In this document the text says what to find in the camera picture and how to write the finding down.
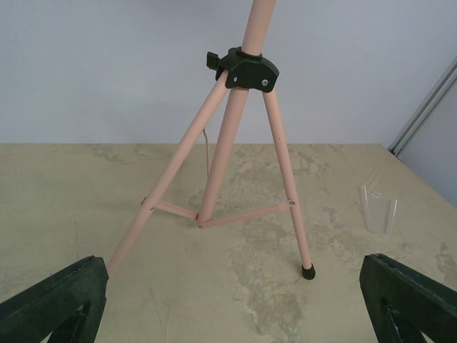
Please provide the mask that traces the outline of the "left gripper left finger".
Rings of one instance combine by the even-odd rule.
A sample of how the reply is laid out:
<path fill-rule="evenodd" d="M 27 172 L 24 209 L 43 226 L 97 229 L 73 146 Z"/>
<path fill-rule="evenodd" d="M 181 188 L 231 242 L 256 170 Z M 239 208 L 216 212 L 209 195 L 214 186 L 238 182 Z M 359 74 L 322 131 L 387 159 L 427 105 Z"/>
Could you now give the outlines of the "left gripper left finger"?
<path fill-rule="evenodd" d="M 88 256 L 1 303 L 2 342 L 94 342 L 106 305 L 104 260 Z"/>

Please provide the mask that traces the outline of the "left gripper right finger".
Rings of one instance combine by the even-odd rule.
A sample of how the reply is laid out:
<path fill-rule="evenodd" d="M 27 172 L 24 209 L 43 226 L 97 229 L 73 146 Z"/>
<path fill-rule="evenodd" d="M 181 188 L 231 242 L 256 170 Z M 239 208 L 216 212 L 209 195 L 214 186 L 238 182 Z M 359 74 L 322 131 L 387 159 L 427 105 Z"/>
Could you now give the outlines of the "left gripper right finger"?
<path fill-rule="evenodd" d="M 385 254 L 363 259 L 359 283 L 379 342 L 456 341 L 456 291 Z"/>

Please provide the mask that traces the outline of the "clear plastic metronome cover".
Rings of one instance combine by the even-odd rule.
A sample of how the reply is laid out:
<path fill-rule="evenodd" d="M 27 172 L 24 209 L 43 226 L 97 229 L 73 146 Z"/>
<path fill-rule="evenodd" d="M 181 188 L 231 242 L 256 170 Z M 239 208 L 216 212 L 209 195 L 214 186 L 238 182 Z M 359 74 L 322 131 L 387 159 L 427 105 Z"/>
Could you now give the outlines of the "clear plastic metronome cover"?
<path fill-rule="evenodd" d="M 389 157 L 386 157 L 380 166 L 373 171 L 359 188 L 361 209 L 365 228 L 370 234 L 388 239 L 393 229 L 398 200 L 390 198 L 376 190 L 385 170 L 390 166 Z"/>

